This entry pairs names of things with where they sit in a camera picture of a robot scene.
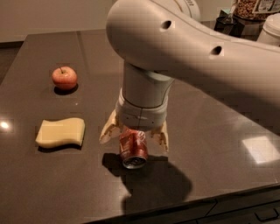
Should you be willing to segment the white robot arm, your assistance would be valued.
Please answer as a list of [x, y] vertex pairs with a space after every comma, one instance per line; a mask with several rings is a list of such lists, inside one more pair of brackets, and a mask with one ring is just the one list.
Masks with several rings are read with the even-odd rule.
[[101, 143], [128, 127], [149, 131], [167, 149], [168, 91], [175, 79], [278, 133], [280, 48], [213, 31], [180, 6], [178, 0], [117, 0], [110, 9], [106, 33], [124, 60], [124, 75]]

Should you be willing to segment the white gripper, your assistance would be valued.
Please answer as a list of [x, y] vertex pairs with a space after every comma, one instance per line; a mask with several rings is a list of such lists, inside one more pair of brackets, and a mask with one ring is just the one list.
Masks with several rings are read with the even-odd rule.
[[165, 152], [169, 151], [169, 135], [167, 130], [167, 106], [168, 97], [160, 106], [144, 108], [132, 105], [119, 94], [115, 110], [112, 111], [108, 120], [104, 124], [99, 142], [105, 144], [112, 138], [119, 137], [123, 130], [123, 125], [133, 129], [149, 131], [150, 137], [155, 140]]

